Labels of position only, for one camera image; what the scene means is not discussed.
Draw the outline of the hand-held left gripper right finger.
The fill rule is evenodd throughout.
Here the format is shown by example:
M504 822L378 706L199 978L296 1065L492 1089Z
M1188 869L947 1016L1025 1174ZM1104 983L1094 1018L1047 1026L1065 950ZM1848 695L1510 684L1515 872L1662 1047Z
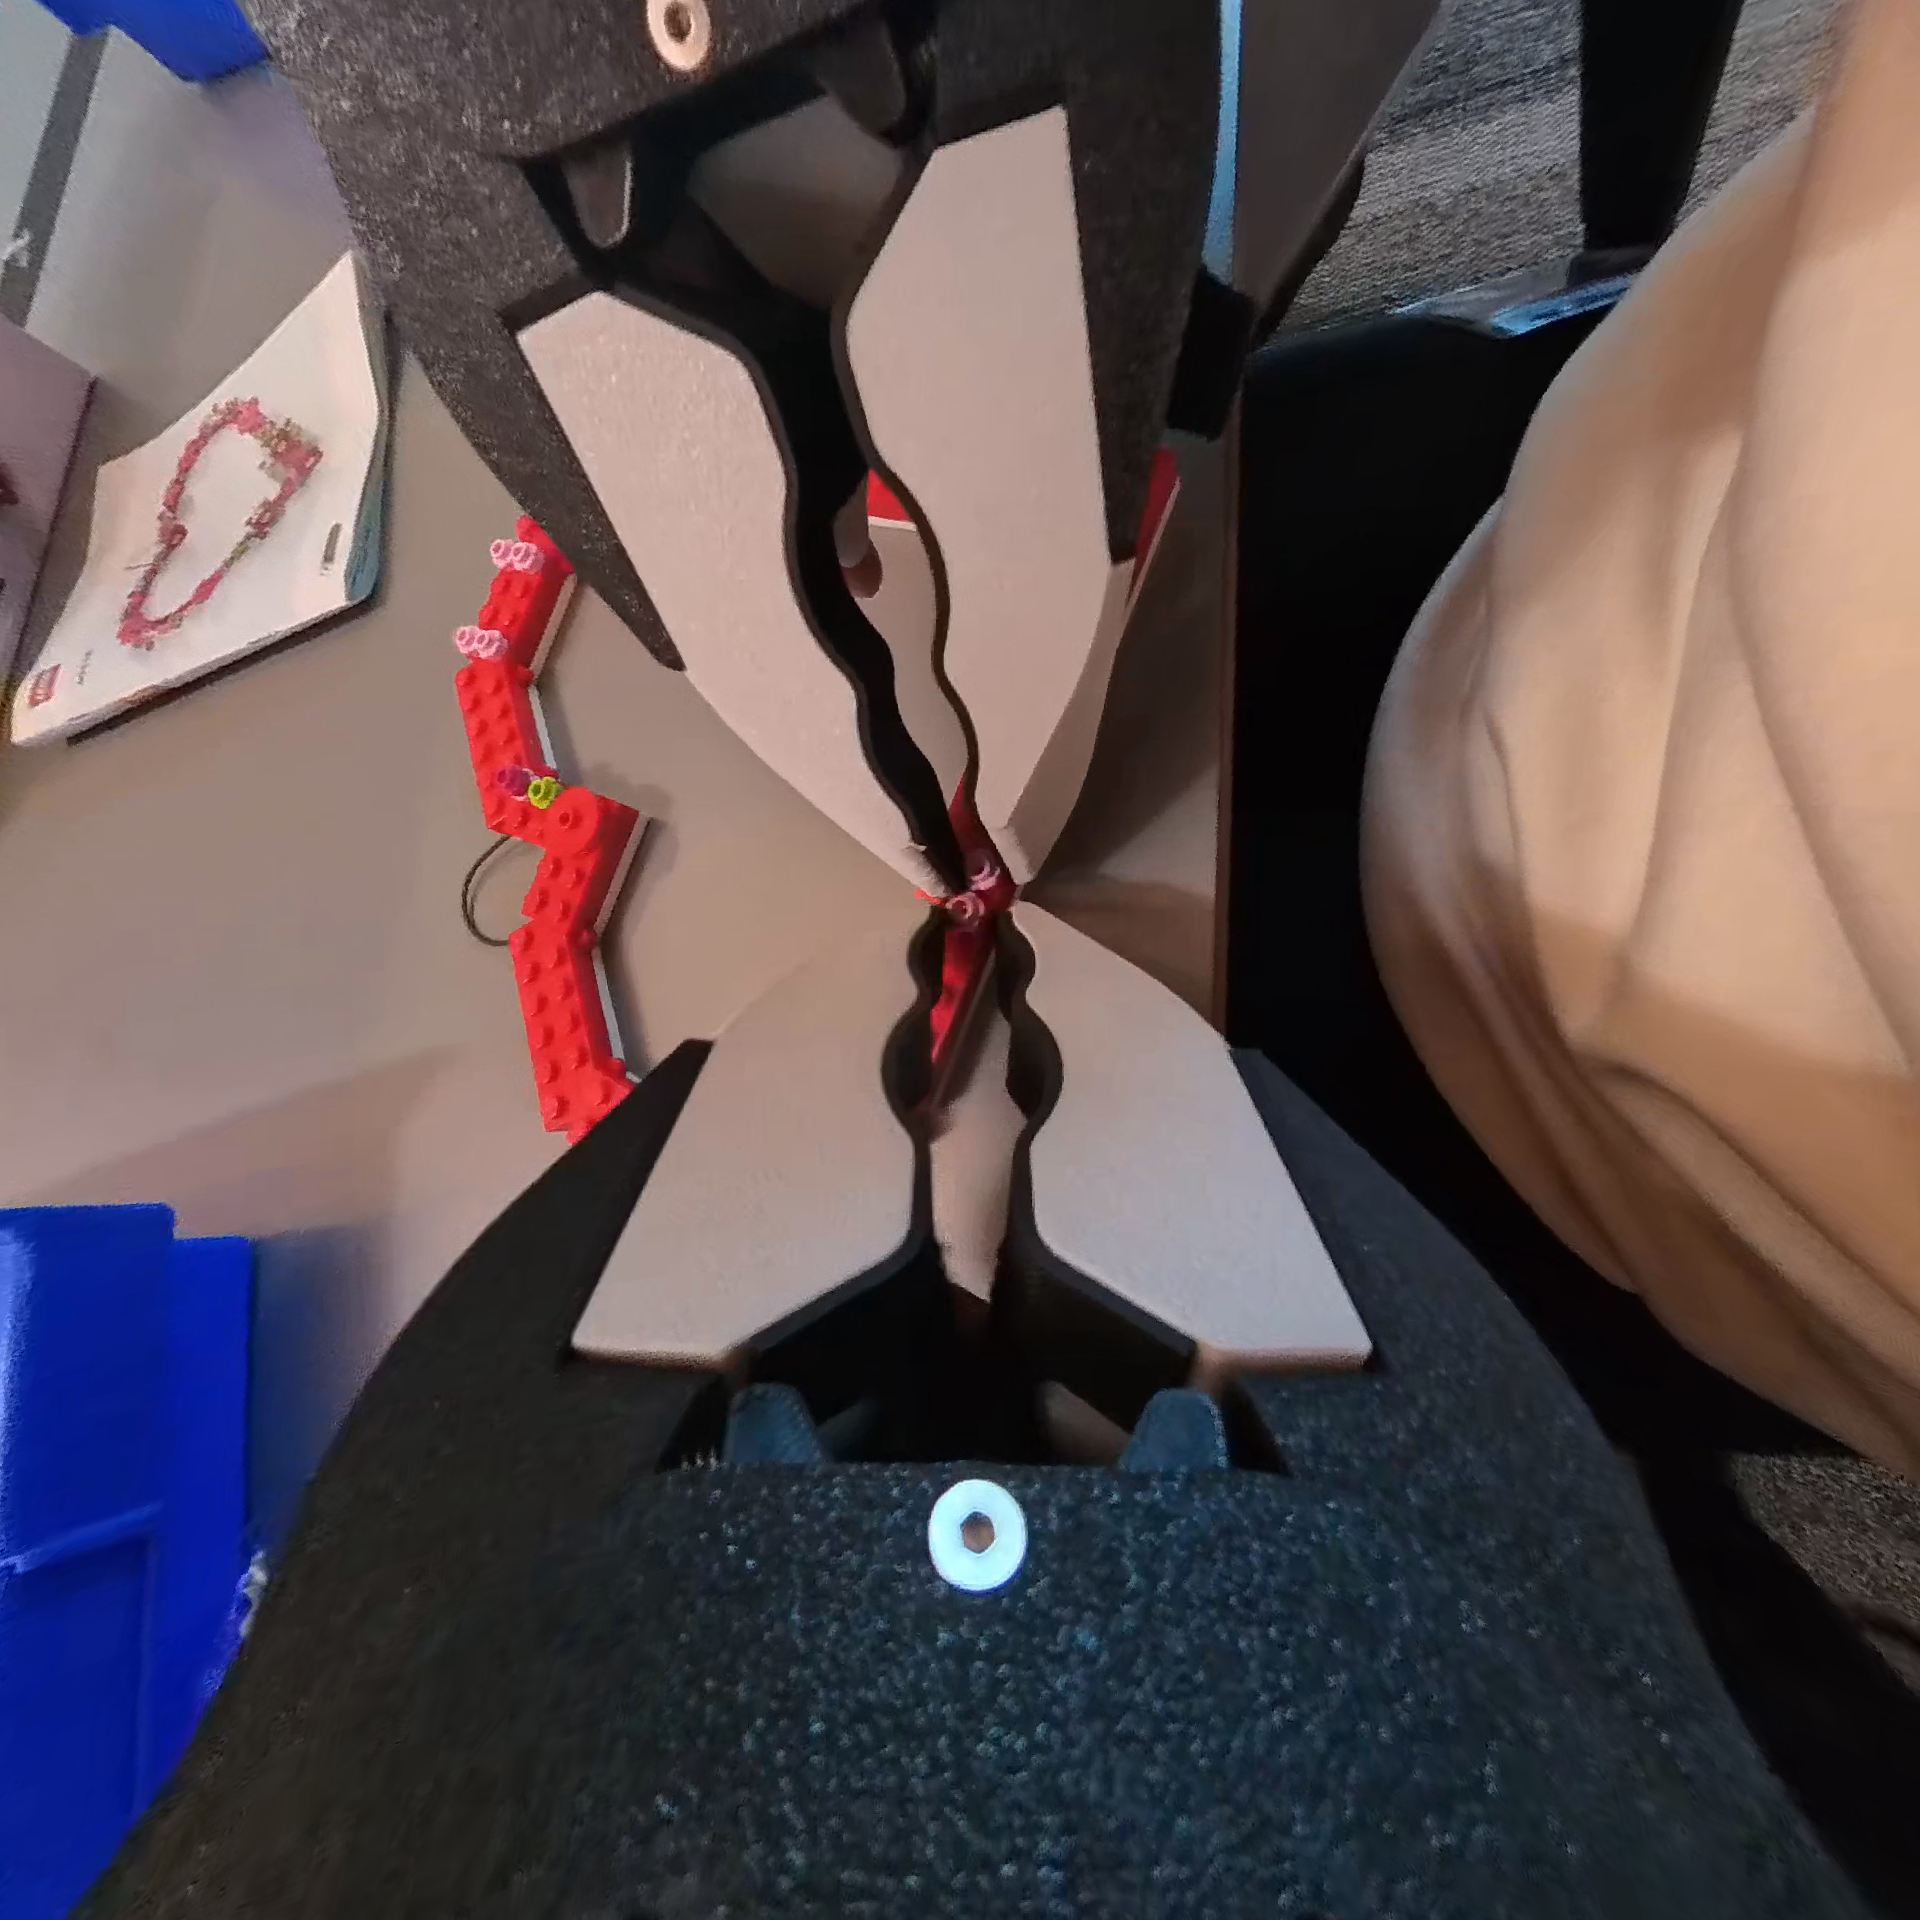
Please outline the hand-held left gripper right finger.
M1280 1375L1371 1350L1228 1041L1047 909L1002 922L1015 1143L992 1321L1035 1375Z

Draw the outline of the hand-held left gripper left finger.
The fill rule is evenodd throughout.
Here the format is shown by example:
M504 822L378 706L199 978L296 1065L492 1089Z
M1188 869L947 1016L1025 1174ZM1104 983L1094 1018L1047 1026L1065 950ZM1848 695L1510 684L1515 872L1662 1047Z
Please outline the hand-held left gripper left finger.
M947 919L907 896L723 1029L572 1335L595 1360L730 1369L929 1247L930 1012Z

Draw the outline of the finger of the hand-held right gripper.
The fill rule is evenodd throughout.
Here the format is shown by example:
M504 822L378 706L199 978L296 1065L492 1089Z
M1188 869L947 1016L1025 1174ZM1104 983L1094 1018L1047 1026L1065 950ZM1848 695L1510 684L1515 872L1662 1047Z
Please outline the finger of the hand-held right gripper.
M1031 881L1089 780L1137 570L1107 513L1065 106L929 154L846 350L881 471L942 565L977 816Z
M536 320L520 352L704 702L912 886L956 888L891 650L838 562L832 481L798 466L752 358L612 293Z

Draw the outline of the red brick heart frame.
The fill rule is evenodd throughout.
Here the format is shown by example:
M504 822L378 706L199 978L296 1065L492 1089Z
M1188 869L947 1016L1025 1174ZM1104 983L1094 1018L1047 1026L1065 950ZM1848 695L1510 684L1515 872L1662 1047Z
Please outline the red brick heart frame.
M1154 454L1123 624L1146 582L1183 478L1170 448ZM638 855L638 809L561 777L544 737L538 678L579 575L532 517L490 545L494 578L476 621L454 633L465 665L454 686L465 714L471 770L497 842L536 848L539 861L505 943L531 1050L543 1125L570 1143L633 1089L601 952L601 932ZM935 1081L956 1065L992 964L992 922L1015 897L988 877L988 836L972 800L956 789L951 822L977 876L966 904L950 902L942 989L929 1016Z

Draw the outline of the grey desk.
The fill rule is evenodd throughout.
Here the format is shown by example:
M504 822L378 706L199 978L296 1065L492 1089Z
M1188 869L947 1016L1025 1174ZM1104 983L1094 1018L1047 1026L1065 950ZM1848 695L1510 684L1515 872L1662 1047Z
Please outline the grey desk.
M196 86L99 42L28 330L91 369L78 494L236 369L348 246L268 71ZM440 1273L559 1152L504 950L457 621L515 505L424 373L393 374L387 562L362 612L59 746L6 749L6 1202L159 1200L188 1232L390 1242ZM568 767L654 818L612 916L623 1033L718 1030L906 894L592 596L546 686Z

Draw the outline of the blue plastic bin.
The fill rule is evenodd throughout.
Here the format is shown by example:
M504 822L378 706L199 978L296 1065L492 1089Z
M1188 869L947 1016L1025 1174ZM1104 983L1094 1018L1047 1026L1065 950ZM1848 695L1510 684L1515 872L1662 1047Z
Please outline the blue plastic bin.
M239 2L42 2L74 34L121 31L177 78L226 80L272 55Z
M2 1215L6 1917L74 1908L243 1646L254 1295L168 1206Z

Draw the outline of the white instruction booklet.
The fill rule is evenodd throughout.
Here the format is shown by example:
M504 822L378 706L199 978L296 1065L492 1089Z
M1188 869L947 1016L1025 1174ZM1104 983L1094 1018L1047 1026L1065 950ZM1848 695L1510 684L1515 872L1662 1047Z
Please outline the white instruction booklet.
M211 394L99 469L84 559L18 678L9 742L95 730L368 601L392 366L384 301L346 252Z

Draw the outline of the person's beige clothing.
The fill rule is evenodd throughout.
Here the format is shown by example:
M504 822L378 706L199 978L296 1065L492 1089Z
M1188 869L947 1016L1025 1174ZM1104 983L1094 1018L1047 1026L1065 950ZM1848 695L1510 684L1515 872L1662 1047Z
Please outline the person's beige clothing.
M1918 1473L1918 4L1568 358L1366 767L1377 967L1530 1209Z

